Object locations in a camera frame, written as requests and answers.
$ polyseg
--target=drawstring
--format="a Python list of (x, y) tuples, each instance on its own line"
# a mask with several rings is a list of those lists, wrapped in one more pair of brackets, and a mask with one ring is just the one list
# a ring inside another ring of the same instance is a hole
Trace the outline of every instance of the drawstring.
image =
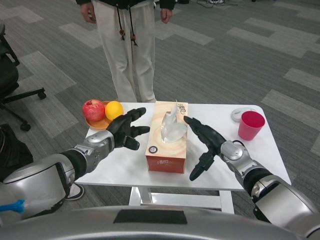
[[(135, 35), (135, 32), (134, 32), (134, 26), (132, 24), (132, 16), (131, 16), (131, 7), (130, 5), (128, 6), (129, 8), (129, 14), (130, 14), (130, 24), (131, 24), (131, 41), (134, 43), (135, 46), (138, 47), (138, 44), (136, 43), (136, 35)], [(126, 32), (125, 30), (122, 29), (122, 25), (121, 25), (121, 18), (120, 18), (120, 13), (119, 13), (119, 7), (118, 7), (118, 4), (116, 5), (116, 12), (118, 13), (118, 20), (119, 20), (119, 25), (120, 25), (120, 35), (121, 35), (121, 40), (124, 41), (125, 40), (125, 35), (126, 35)]]
[(138, 44), (136, 43), (136, 35), (134, 32), (134, 26), (132, 25), (131, 7), (129, 7), (129, 14), (130, 14), (130, 24), (131, 24), (131, 31), (132, 31), (131, 41), (134, 43), (135, 46), (138, 47)]
[(118, 8), (118, 4), (116, 5), (116, 11), (118, 13), (118, 19), (119, 19), (119, 25), (120, 25), (120, 35), (121, 35), (121, 40), (124, 41), (125, 40), (125, 35), (126, 35), (126, 32), (125, 30), (122, 29), (122, 26), (121, 26), (121, 20), (120, 20), (120, 14), (119, 14), (119, 8)]

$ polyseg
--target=floor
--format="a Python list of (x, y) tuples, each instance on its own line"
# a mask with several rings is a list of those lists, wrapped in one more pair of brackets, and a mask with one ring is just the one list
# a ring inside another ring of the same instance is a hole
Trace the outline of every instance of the floor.
[[(292, 185), (320, 209), (320, 1), (227, 4), (177, 4), (167, 25), (155, 10), (155, 95), (160, 101), (261, 106)], [(38, 87), (47, 93), (42, 101), (8, 104), (28, 119), (29, 132), (3, 111), (0, 124), (10, 123), (35, 160), (83, 141), (88, 126), (82, 104), (117, 98), (96, 26), (84, 22), (73, 0), (0, 0), (0, 21), (21, 62), (15, 93)], [(60, 211), (129, 202), (127, 187), (85, 191)], [(254, 217), (246, 193), (232, 197), (236, 214)]]

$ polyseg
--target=white pants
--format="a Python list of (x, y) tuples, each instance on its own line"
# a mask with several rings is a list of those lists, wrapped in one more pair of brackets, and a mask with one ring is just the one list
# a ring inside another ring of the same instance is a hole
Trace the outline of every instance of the white pants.
[(120, 102), (137, 102), (134, 73), (140, 95), (145, 103), (156, 101), (154, 94), (155, 73), (155, 12), (152, 2), (131, 9), (135, 46), (131, 42), (131, 23), (128, 10), (119, 10), (122, 29), (121, 40), (117, 8), (98, 0), (92, 1), (97, 30), (112, 74)]

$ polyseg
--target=black chair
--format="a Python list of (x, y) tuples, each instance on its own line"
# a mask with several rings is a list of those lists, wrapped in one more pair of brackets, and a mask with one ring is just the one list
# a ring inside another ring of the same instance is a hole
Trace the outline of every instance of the black chair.
[[(42, 87), (19, 95), (6, 97), (19, 87), (17, 82), (19, 77), (17, 66), (20, 62), (5, 39), (5, 29), (5, 25), (0, 23), (0, 109), (6, 110), (12, 116), (20, 120), (22, 122), (20, 125), (21, 130), (29, 131), (31, 126), (28, 124), (27, 120), (10, 110), (6, 104), (36, 94), (40, 99), (45, 99), (47, 96), (45, 94), (45, 89)], [(8, 55), (11, 55), (14, 62), (11, 61)]]

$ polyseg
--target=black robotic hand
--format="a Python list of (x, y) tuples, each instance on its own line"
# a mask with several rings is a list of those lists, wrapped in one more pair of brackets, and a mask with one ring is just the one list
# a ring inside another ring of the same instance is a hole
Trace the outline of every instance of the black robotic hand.
[(146, 113), (146, 108), (132, 109), (127, 114), (118, 116), (113, 120), (106, 130), (114, 137), (114, 148), (126, 147), (131, 150), (139, 149), (139, 142), (135, 140), (138, 135), (146, 134), (150, 131), (148, 126), (131, 126), (131, 123), (139, 119)]
[(201, 155), (199, 158), (199, 163), (195, 165), (190, 174), (189, 178), (191, 181), (193, 181), (204, 171), (207, 171), (214, 163), (214, 157), (215, 155), (219, 155), (221, 153), (221, 145), (226, 141), (226, 139), (216, 130), (212, 129), (208, 125), (203, 125), (195, 118), (185, 116), (183, 119), (197, 135), (199, 140), (208, 148), (208, 152), (205, 152)]

